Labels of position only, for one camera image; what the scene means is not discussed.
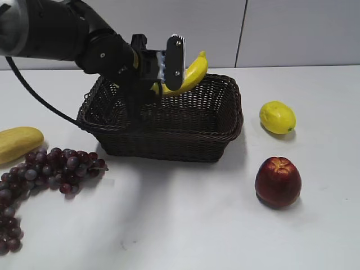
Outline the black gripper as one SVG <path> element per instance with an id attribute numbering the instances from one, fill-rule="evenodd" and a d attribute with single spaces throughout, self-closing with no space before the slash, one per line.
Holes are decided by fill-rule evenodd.
<path id="1" fill-rule="evenodd" d="M 163 83 L 170 90 L 178 90 L 185 78 L 185 39 L 172 35 L 166 50 L 147 49 L 147 37 L 133 34 L 131 47 L 137 54 L 136 91 L 141 97 L 162 97 Z"/>

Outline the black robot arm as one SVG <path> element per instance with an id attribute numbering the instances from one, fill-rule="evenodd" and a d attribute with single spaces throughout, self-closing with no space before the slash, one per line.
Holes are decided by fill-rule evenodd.
<path id="1" fill-rule="evenodd" d="M 153 84 L 180 89 L 185 78 L 185 42 L 171 36 L 164 50 L 147 49 L 135 34 L 126 42 L 83 1 L 2 1 L 1 55 L 16 76 L 14 58 L 69 61 L 119 87 L 147 90 Z"/>

